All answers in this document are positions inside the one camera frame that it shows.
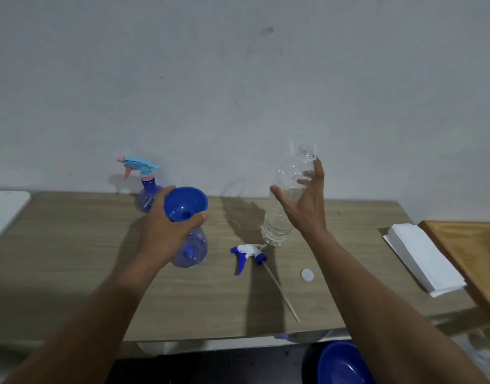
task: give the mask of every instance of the light blue spray nozzle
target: light blue spray nozzle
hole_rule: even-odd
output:
[[[157,164],[152,164],[144,159],[134,158],[131,156],[119,156],[117,158],[118,162],[124,163],[126,167],[126,173],[124,174],[124,179],[126,179],[133,170],[139,170],[140,176],[149,177],[152,175],[153,168],[159,168]]]

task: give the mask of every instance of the wall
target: wall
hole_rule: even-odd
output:
[[[490,220],[490,0],[0,0],[0,188],[265,197],[300,132],[328,198]]]

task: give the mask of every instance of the hand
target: hand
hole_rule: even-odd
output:
[[[183,222],[169,220],[163,205],[167,195],[175,188],[176,186],[165,187],[156,194],[140,235],[140,254],[150,258],[159,267],[168,263],[181,249],[184,239],[192,229],[208,219],[208,213],[203,211]]]
[[[307,188],[297,202],[289,200],[280,187],[270,187],[275,198],[284,208],[289,221],[302,234],[314,230],[327,230],[323,202],[325,173],[319,158],[314,161],[314,173],[308,176],[312,177],[312,180],[299,180],[299,183],[307,184]]]

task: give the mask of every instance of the wooden board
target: wooden board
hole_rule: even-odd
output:
[[[490,306],[490,223],[423,221],[421,228]]]
[[[109,275],[133,256],[143,214],[131,195],[39,193],[0,238],[0,342],[42,340],[79,310]],[[299,232],[268,251],[301,322],[265,269],[247,262],[234,276],[229,252],[261,243],[267,199],[209,199],[203,226],[209,253],[198,266],[168,264],[152,282],[126,341],[245,337],[344,326],[325,280]],[[381,281],[424,315],[474,307],[464,291],[431,298],[422,291],[379,228],[409,222],[396,202],[326,201],[327,226]],[[299,273],[314,272],[311,283]]]

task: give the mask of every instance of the left hand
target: left hand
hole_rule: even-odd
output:
[[[140,234],[140,254],[145,255],[159,268],[168,263],[181,249],[188,233],[208,219],[208,213],[202,211],[183,222],[169,220],[163,205],[167,195],[175,188],[176,186],[165,187],[156,194]]]

